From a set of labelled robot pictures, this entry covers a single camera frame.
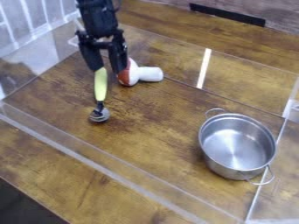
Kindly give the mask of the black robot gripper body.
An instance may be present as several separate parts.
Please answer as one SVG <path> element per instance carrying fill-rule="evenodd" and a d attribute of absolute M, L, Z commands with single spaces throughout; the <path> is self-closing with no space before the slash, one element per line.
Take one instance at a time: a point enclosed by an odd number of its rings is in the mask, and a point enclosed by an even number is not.
<path fill-rule="evenodd" d="M 112 0 L 77 0 L 85 28 L 84 31 L 76 32 L 80 48 L 108 49 L 113 46 L 116 49 L 127 49 L 124 31 L 117 28 L 116 13 L 120 5 L 121 0 L 117 0 L 117 6 Z"/>

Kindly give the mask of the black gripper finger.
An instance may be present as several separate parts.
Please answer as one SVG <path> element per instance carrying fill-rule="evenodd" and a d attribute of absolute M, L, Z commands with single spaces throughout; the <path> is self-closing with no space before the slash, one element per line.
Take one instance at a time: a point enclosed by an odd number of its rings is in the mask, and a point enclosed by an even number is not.
<path fill-rule="evenodd" d="M 127 68 L 127 44 L 108 44 L 108 59 L 115 74 L 119 74 Z"/>
<path fill-rule="evenodd" d="M 79 50 L 91 71 L 96 72 L 103 66 L 103 59 L 99 49 L 87 43 L 79 44 Z"/>

